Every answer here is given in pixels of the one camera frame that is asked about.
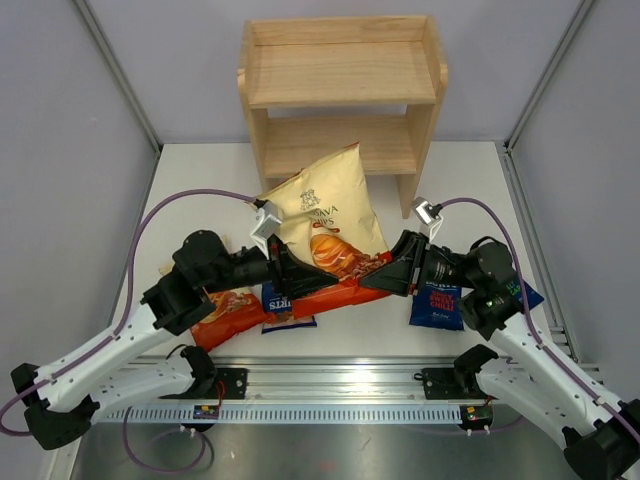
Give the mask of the blue Burts chilli bag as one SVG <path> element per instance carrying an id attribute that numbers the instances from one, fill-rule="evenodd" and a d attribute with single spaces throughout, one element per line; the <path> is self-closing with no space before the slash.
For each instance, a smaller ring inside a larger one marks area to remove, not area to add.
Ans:
<path id="1" fill-rule="evenodd" d="M 317 326 L 313 316 L 296 316 L 291 302 L 285 296 L 276 293 L 271 283 L 262 285 L 261 305 L 266 315 L 266 320 L 262 325 L 262 334 Z"/>
<path id="2" fill-rule="evenodd" d="M 412 299 L 409 324 L 447 331 L 463 331 L 458 301 L 462 289 L 456 286 L 427 283 Z"/>

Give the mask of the cassava chips bag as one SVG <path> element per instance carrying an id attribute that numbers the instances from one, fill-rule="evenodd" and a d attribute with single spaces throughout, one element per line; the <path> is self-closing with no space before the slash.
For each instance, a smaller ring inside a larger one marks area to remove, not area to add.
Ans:
<path id="1" fill-rule="evenodd" d="M 278 208 L 282 223 L 277 236 L 293 255 L 339 279 L 293 300 L 297 317 L 388 296 L 359 283 L 391 261 L 370 204 L 359 147 L 355 143 L 315 161 L 260 197 Z"/>
<path id="2" fill-rule="evenodd" d="M 187 237 L 173 255 L 173 266 L 184 266 L 207 280 L 201 289 L 214 310 L 190 327 L 194 343 L 207 352 L 234 336 L 267 321 L 260 300 L 248 287 L 221 288 L 228 284 L 238 257 L 231 254 L 214 232 L 197 231 Z"/>

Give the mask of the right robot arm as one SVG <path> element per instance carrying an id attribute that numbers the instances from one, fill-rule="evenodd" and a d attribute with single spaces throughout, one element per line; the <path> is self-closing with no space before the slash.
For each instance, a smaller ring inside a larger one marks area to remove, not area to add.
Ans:
<path id="1" fill-rule="evenodd" d="M 639 460 L 639 402 L 623 401 L 565 354 L 530 318 L 514 289 L 508 246 L 491 237 L 466 254 L 404 231 L 391 259 L 360 279 L 366 288 L 409 296 L 430 285 L 464 287 L 457 302 L 483 338 L 454 362 L 467 393 L 497 399 L 546 433 L 582 479 L 619 479 Z"/>

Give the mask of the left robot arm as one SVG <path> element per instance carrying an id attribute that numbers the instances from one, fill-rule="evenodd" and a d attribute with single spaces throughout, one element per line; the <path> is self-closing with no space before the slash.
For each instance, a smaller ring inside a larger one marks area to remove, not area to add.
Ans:
<path id="1" fill-rule="evenodd" d="M 118 379 L 115 374 L 138 355 L 213 314 L 211 294 L 270 283 L 296 300 L 339 281 L 297 259 L 276 236 L 268 239 L 265 251 L 252 247 L 229 253 L 216 233 L 200 230 L 186 238 L 173 261 L 170 272 L 116 327 L 48 365 L 24 363 L 12 371 L 25 405 L 25 433 L 43 449 L 75 441 L 124 406 L 162 395 L 206 392 L 215 366 L 200 347 L 190 347 L 177 360 L 139 376 Z"/>

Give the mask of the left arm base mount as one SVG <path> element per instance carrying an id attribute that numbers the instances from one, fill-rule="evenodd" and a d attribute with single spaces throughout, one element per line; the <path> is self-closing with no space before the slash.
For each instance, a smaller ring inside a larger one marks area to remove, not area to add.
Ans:
<path id="1" fill-rule="evenodd" d="M 244 400 L 248 375 L 249 370 L 246 368 L 218 368 L 214 383 L 199 394 L 197 399 L 218 400 L 219 395 L 222 395 L 223 400 Z"/>

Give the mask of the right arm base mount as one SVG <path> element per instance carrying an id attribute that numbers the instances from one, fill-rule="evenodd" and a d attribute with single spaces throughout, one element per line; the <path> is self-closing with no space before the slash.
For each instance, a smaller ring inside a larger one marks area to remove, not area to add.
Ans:
<path id="1" fill-rule="evenodd" d="M 426 400 L 484 400 L 480 390 L 465 387 L 457 379 L 453 367 L 423 368 L 413 374 L 422 385 Z"/>

